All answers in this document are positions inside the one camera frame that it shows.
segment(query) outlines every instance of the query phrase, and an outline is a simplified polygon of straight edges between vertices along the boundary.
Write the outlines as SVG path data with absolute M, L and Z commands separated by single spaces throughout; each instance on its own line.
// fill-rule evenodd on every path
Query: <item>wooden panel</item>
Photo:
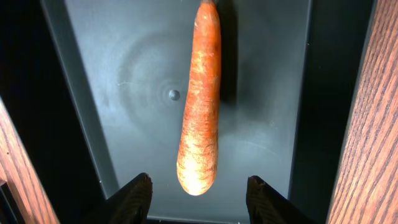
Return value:
M 329 223 L 398 223 L 398 1 L 379 0 Z
M 58 223 L 0 99 L 0 179 L 6 180 L 26 223 Z

